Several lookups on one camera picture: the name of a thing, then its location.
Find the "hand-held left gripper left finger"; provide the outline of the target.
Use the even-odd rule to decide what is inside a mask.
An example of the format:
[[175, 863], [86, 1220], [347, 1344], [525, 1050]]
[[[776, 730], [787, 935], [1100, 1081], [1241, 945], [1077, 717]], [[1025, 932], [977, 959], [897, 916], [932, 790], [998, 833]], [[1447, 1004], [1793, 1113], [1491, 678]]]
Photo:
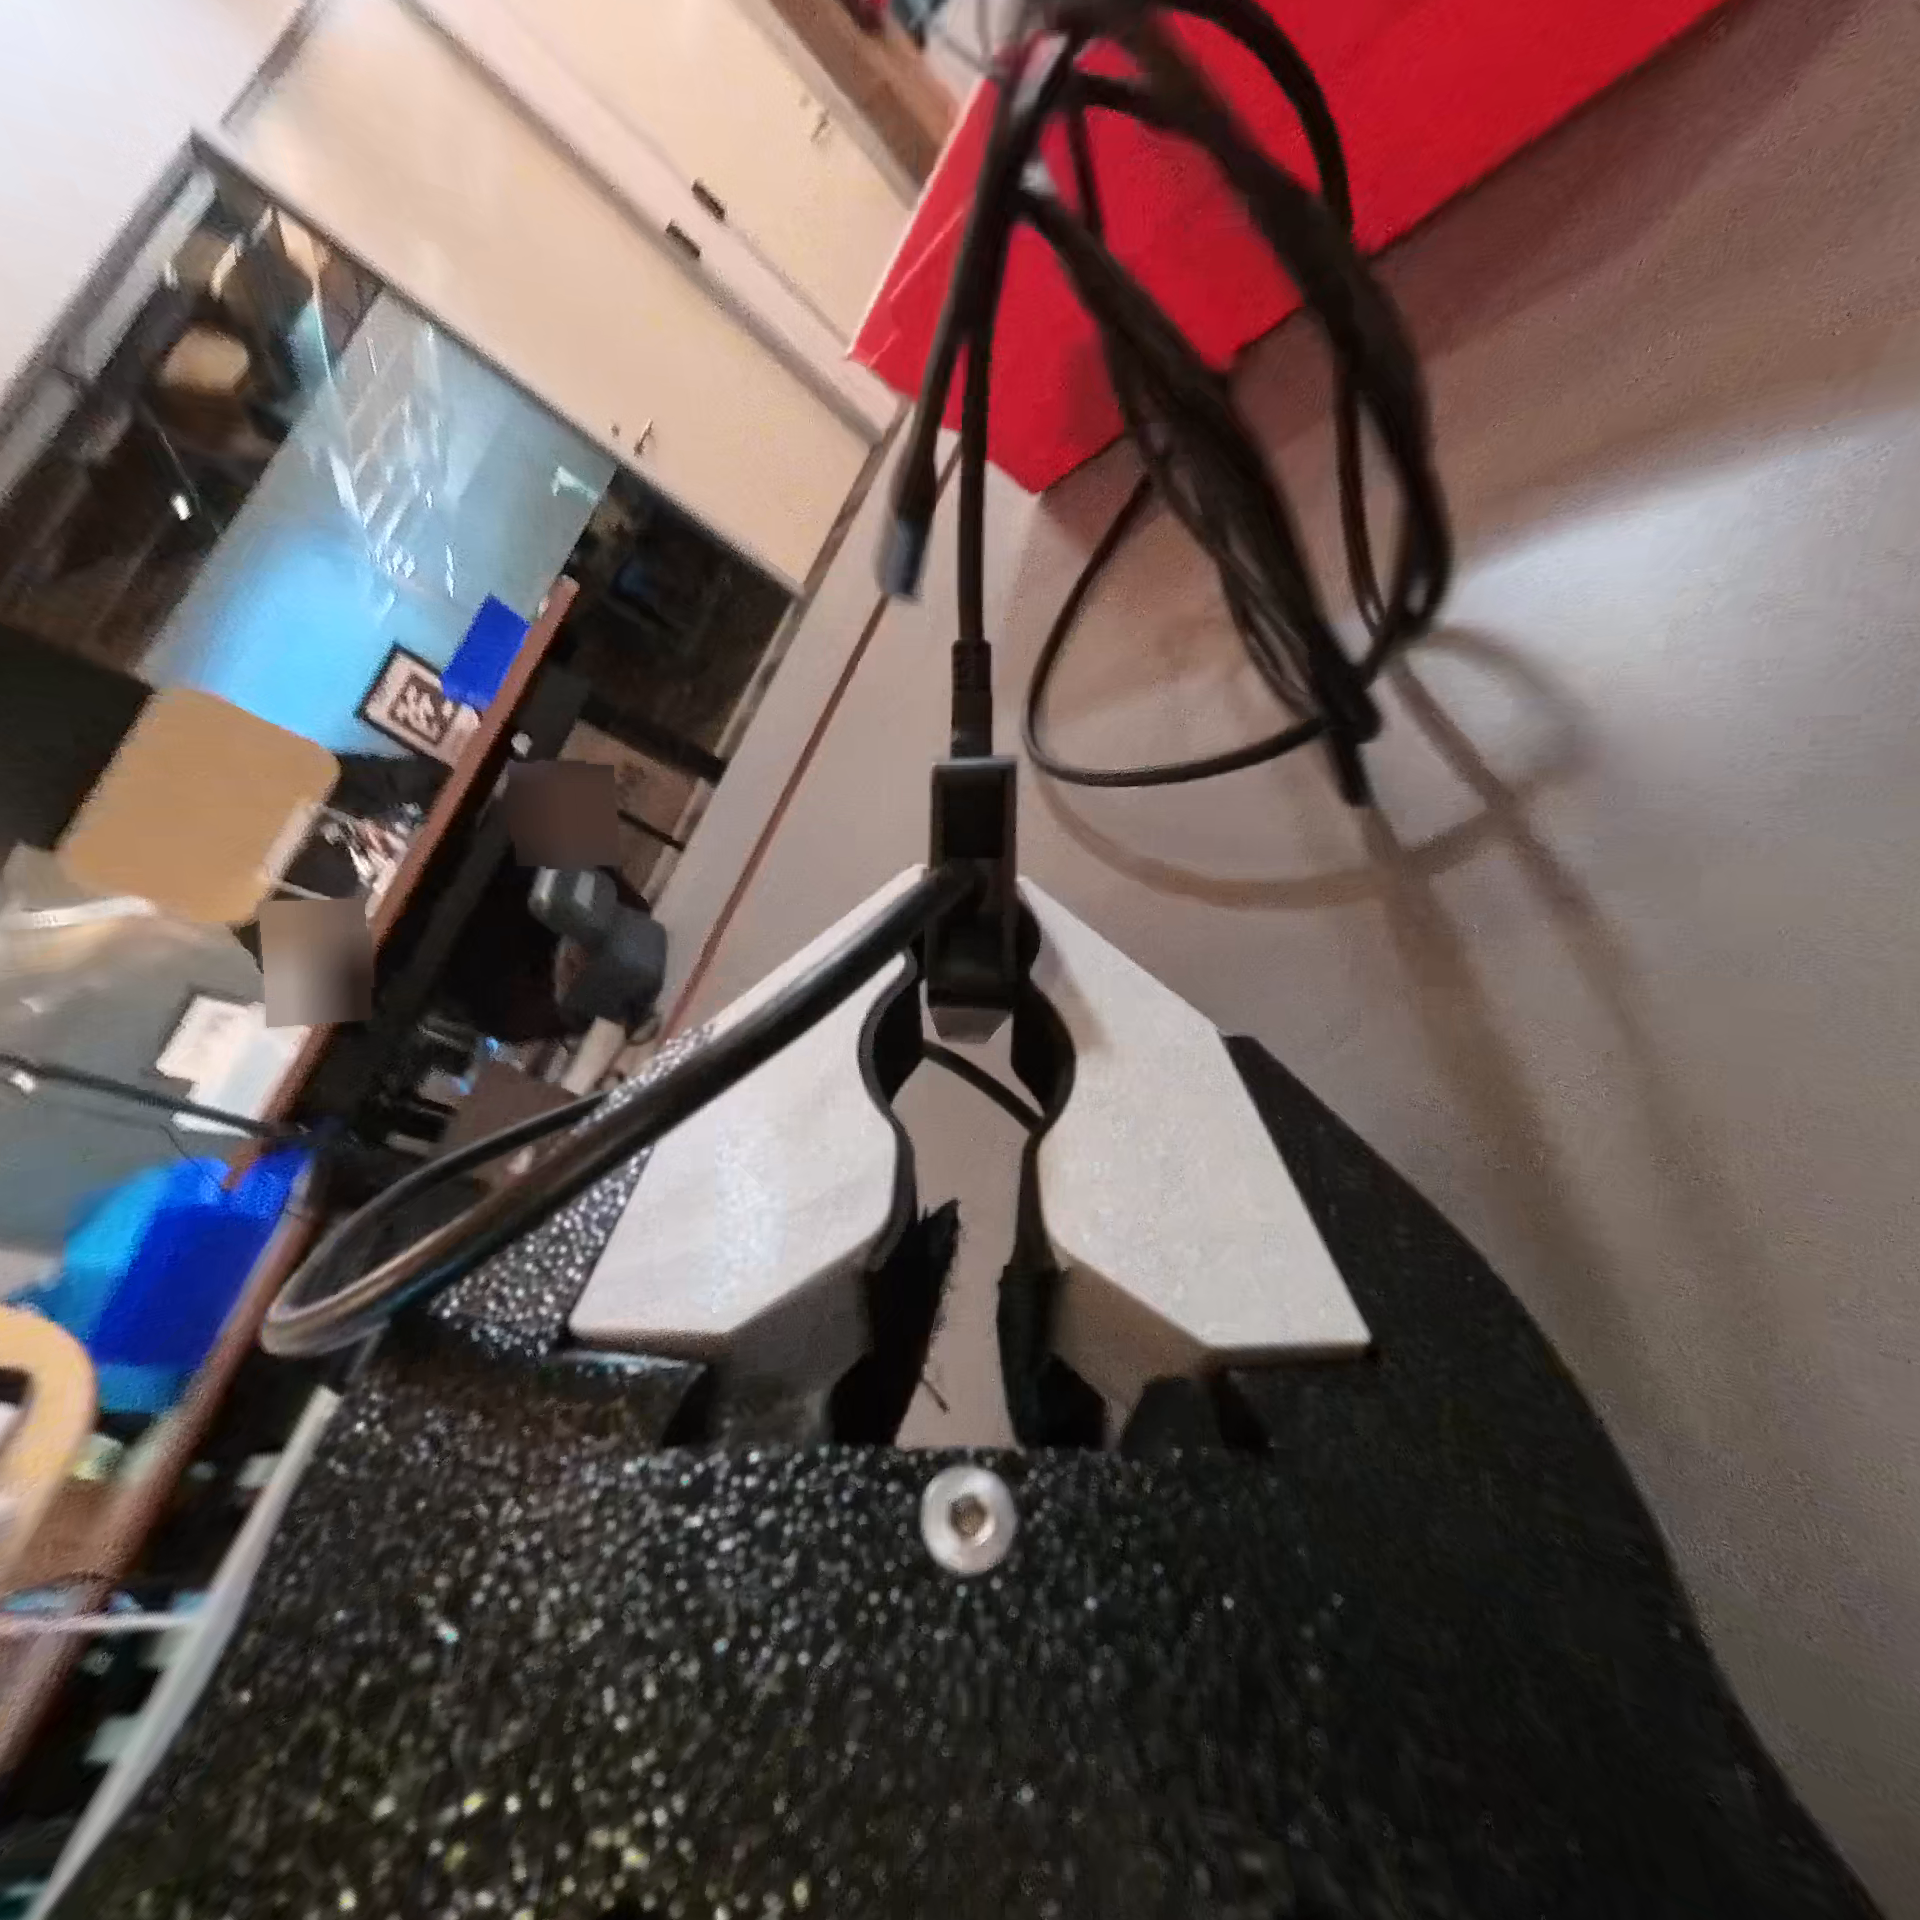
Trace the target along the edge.
[[595, 1352], [686, 1359], [751, 1410], [901, 1426], [924, 1377], [916, 935], [646, 1150], [567, 1317]]

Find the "blue storage bin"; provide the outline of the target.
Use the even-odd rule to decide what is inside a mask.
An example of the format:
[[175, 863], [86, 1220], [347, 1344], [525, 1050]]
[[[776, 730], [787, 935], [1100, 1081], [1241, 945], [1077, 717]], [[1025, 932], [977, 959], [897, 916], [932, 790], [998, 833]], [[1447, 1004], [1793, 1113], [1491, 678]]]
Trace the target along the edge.
[[177, 1402], [310, 1164], [296, 1142], [243, 1169], [173, 1158], [86, 1204], [36, 1309], [83, 1344], [104, 1414]]

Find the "black slim usb hub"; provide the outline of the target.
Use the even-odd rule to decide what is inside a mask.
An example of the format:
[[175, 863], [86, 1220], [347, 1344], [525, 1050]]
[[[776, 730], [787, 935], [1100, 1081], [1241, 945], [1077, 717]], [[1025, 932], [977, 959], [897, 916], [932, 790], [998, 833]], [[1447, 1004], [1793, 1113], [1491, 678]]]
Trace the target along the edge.
[[1016, 881], [1016, 761], [945, 759], [931, 778], [931, 869], [966, 881], [920, 936], [932, 1031], [948, 1042], [989, 1039], [1024, 982]]

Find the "white double door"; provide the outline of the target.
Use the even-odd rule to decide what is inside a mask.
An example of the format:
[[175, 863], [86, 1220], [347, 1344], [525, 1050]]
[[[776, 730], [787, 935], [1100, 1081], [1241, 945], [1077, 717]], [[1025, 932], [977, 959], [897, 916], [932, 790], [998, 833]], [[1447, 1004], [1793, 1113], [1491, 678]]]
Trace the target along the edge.
[[737, 313], [843, 366], [916, 186], [772, 4], [416, 12]]

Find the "red plastic bin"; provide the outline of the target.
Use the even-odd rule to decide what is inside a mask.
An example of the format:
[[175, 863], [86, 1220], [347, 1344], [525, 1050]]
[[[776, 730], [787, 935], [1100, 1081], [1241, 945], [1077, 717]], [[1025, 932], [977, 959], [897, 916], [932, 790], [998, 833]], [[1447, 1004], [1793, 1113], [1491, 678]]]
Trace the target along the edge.
[[[1561, 125], [1713, 1], [1278, 1], [1263, 6], [1320, 79], [1351, 164], [1360, 246], [1403, 237]], [[993, 87], [975, 82], [854, 328], [851, 360], [920, 386], [985, 156]], [[1091, 117], [1095, 189], [1119, 262], [1211, 368], [1297, 309], [1215, 168], [1169, 136]], [[1119, 436], [1093, 322], [1041, 239], [1013, 241], [991, 349], [989, 456], [1041, 494]]]

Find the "clear plastic bin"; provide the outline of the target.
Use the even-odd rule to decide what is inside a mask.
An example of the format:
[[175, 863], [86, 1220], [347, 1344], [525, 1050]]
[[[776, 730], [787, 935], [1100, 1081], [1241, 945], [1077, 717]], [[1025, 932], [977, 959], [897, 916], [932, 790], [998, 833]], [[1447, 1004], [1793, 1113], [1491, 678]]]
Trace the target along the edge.
[[142, 896], [88, 896], [48, 852], [3, 878], [4, 1089], [221, 1141], [296, 1137], [271, 1119], [302, 1031], [268, 1028], [261, 964], [228, 928]]

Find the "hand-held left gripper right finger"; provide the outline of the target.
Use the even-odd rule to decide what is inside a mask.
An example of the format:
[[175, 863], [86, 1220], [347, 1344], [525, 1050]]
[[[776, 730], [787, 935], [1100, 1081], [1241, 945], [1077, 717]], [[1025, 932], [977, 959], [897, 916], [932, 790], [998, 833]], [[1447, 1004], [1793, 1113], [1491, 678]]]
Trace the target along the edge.
[[1037, 1303], [1007, 1390], [1121, 1426], [1164, 1381], [1364, 1357], [1371, 1329], [1215, 1024], [1032, 879], [1021, 958], [1009, 1064], [1040, 1126], [1014, 1272]]

